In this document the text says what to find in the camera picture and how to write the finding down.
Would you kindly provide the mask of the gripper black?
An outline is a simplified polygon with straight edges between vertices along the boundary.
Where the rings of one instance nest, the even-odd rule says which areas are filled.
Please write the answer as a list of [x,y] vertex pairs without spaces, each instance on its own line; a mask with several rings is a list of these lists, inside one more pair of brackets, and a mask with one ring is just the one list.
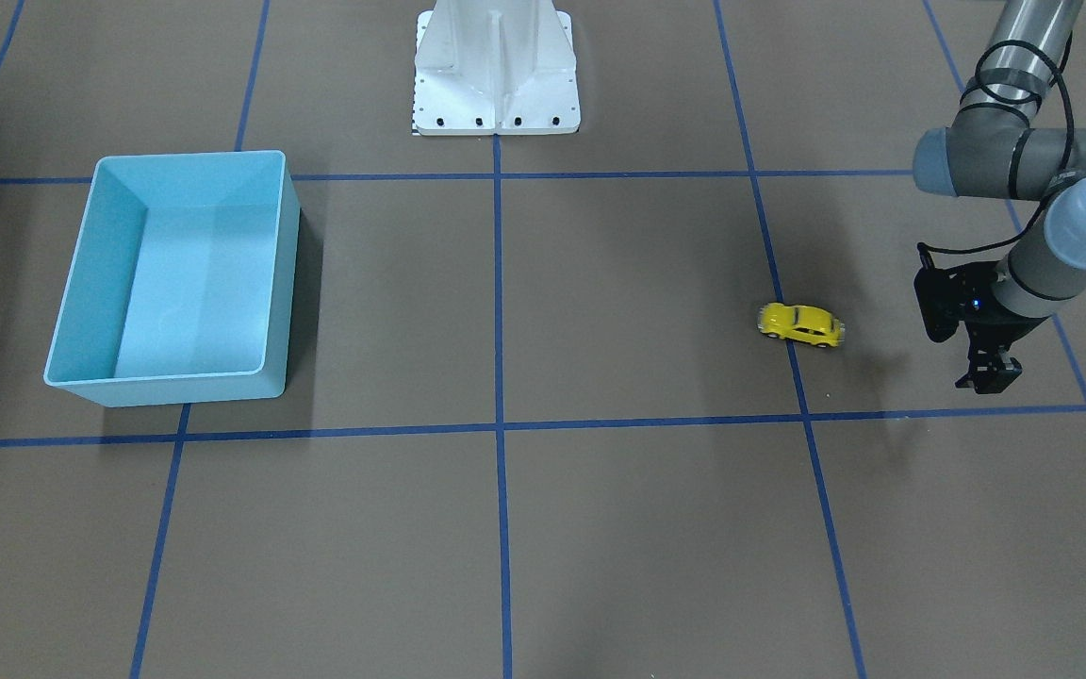
[[961,282],[958,320],[968,336],[968,370],[954,382],[977,394],[1000,394],[1023,373],[1010,348],[1045,320],[1013,313],[993,296],[988,282]]

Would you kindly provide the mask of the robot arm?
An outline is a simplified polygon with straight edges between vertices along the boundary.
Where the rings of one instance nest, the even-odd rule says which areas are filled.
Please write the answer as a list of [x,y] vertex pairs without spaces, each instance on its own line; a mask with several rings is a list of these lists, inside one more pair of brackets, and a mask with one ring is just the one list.
[[927,130],[913,158],[927,193],[1030,201],[1026,227],[1003,255],[940,268],[938,246],[918,243],[913,288],[924,331],[968,336],[957,387],[996,394],[1022,367],[1012,345],[1086,290],[1086,127],[1075,124],[1064,65],[1078,1],[1008,1],[965,83],[954,122]]

